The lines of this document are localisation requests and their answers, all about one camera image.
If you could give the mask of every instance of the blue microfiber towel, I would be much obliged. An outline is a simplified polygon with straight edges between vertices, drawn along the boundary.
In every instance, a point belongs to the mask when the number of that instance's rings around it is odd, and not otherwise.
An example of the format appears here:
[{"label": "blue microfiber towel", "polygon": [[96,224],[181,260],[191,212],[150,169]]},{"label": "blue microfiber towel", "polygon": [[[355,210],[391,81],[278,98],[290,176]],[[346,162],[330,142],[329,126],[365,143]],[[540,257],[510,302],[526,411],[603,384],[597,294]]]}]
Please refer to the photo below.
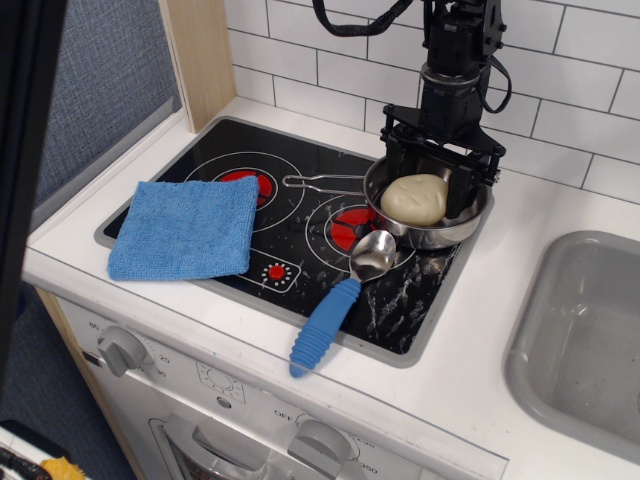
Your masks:
[{"label": "blue microfiber towel", "polygon": [[113,280],[200,280],[245,273],[258,179],[140,182],[109,257]]}]

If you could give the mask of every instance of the toy stove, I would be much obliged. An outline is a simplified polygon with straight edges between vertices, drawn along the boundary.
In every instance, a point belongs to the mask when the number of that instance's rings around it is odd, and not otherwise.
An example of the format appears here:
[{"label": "toy stove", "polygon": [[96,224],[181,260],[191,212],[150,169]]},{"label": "toy stove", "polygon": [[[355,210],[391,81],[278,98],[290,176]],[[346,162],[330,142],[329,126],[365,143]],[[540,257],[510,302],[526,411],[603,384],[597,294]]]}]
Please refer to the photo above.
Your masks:
[{"label": "toy stove", "polygon": [[[302,325],[329,289],[349,276],[349,254],[375,229],[362,196],[331,195],[286,187],[286,175],[364,175],[371,160],[223,119],[155,181],[231,181],[258,177],[260,193],[251,242],[250,268],[243,275],[193,282],[235,301]],[[340,189],[344,180],[325,180]],[[361,184],[352,183],[358,191]],[[112,246],[127,205],[96,238]],[[454,280],[443,285],[458,247],[438,251],[400,248],[396,265],[363,285],[336,341],[397,366],[412,363],[425,344]]]}]

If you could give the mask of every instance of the metal pot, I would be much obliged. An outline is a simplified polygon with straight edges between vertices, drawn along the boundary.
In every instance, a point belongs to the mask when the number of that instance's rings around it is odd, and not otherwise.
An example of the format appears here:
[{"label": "metal pot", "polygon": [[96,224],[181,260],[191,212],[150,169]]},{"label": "metal pot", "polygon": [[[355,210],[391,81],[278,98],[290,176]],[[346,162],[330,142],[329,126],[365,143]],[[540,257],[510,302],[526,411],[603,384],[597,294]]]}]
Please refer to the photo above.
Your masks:
[{"label": "metal pot", "polygon": [[[404,162],[400,176],[422,173],[438,175],[447,183],[451,177],[451,170],[448,168],[421,159]],[[310,183],[292,183],[292,181],[296,180],[301,182],[314,182],[323,178],[364,179],[364,181],[361,191],[330,190],[319,188]],[[391,233],[396,238],[398,244],[417,250],[437,250],[452,247],[469,238],[478,228],[482,213],[493,199],[491,188],[486,185],[481,185],[472,204],[465,208],[458,218],[444,218],[430,227],[418,227],[394,220],[382,211],[380,198],[393,180],[395,180],[395,178],[389,177],[386,159],[382,158],[369,168],[364,177],[357,175],[316,175],[313,177],[288,175],[282,179],[282,183],[287,187],[311,188],[323,193],[364,195],[369,208],[373,209],[376,213],[374,219],[375,226]]]}]

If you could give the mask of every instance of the red burner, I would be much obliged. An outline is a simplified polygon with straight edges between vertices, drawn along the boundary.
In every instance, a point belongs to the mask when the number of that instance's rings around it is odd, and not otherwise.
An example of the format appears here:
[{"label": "red burner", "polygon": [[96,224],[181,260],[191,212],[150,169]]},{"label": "red burner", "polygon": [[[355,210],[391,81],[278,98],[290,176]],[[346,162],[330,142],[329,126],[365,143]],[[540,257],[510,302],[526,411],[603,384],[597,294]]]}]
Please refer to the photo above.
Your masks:
[{"label": "red burner", "polygon": [[254,170],[236,170],[235,172],[227,173],[220,177],[221,182],[232,182],[233,180],[239,180],[244,177],[254,176],[258,177],[258,206],[264,205],[264,203],[269,200],[271,195],[273,195],[273,185],[271,184],[271,180],[269,178],[259,172]]},{"label": "red burner", "polygon": [[267,275],[271,280],[279,281],[282,280],[287,274],[286,270],[282,265],[273,265],[269,268]]},{"label": "red burner", "polygon": [[376,230],[374,215],[375,212],[361,207],[338,214],[331,223],[331,239],[344,252],[350,252],[360,238]]}]

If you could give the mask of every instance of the spoon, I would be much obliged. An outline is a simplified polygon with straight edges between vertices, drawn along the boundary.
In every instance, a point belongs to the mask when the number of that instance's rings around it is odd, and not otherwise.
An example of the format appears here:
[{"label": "spoon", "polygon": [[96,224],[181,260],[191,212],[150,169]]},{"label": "spoon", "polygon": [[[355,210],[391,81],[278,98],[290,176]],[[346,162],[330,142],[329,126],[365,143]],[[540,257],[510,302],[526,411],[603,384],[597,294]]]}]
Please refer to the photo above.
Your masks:
[{"label": "spoon", "polygon": [[349,259],[351,276],[333,287],[318,304],[298,334],[289,359],[289,373],[301,377],[320,362],[344,322],[347,312],[360,296],[362,283],[379,278],[393,266],[396,242],[385,230],[363,237]]}]

